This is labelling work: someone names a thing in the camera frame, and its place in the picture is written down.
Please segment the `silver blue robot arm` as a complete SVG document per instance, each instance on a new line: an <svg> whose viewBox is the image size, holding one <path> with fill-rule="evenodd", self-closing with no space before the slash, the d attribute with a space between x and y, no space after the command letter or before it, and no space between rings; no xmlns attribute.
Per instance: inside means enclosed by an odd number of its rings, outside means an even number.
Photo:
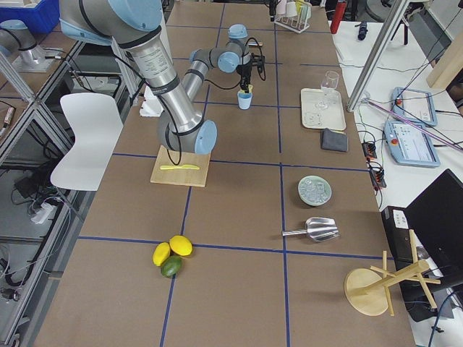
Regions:
<svg viewBox="0 0 463 347"><path fill-rule="evenodd" d="M246 95L250 94L252 69L265 74L265 57L250 52L250 37L241 24L229 28L229 40L223 48L192 52L191 67L180 78L161 41L160 1L60 1L59 10L65 35L101 46L117 43L130 53L163 107L158 139L169 150L207 155L215 147L216 124L192 104L211 69L239 73L239 86Z"/></svg>

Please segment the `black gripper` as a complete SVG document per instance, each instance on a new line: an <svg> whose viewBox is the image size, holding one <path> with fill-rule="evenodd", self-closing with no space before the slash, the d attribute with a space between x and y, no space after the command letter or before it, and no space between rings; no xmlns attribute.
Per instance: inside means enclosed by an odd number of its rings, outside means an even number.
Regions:
<svg viewBox="0 0 463 347"><path fill-rule="evenodd" d="M264 55L251 53L249 61L237 67L241 82L240 91L242 93L251 93L251 84L246 84L246 82L251 82L253 67L257 69L260 79L264 80Z"/></svg>

